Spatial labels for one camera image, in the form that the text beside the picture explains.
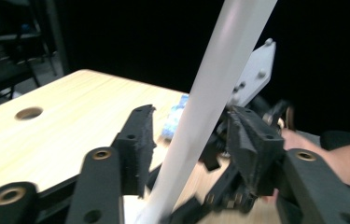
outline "table surface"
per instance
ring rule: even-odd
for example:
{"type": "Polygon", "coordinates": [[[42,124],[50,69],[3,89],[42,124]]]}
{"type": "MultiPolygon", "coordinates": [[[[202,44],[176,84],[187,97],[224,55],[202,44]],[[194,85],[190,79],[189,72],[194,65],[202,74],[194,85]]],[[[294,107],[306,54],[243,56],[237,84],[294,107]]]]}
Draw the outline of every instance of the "table surface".
{"type": "MultiPolygon", "coordinates": [[[[141,105],[154,105],[154,149],[151,169],[159,165],[170,142],[161,130],[170,109],[183,93],[145,83],[81,70],[0,105],[0,186],[29,181],[48,189],[79,173],[84,156],[111,145],[131,114],[141,105]],[[41,115],[18,119],[23,109],[38,107],[41,115]]],[[[196,164],[177,202],[196,194],[202,200],[228,165],[206,172],[196,164]]],[[[126,198],[126,215],[145,201],[126,198]]],[[[280,223],[274,204],[258,200],[248,215],[235,211],[211,213],[200,223],[280,223]]]]}

